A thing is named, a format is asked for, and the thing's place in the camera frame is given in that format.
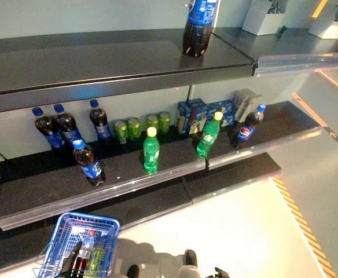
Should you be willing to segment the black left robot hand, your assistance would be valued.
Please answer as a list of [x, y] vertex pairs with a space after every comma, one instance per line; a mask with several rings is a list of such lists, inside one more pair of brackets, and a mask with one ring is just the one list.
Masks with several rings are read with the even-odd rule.
[[82, 241], [79, 241], [72, 251], [70, 252], [69, 256], [64, 261], [60, 273], [58, 274], [58, 277], [71, 277], [71, 274], [73, 272], [74, 262], [76, 258], [79, 255], [80, 248], [82, 247]]

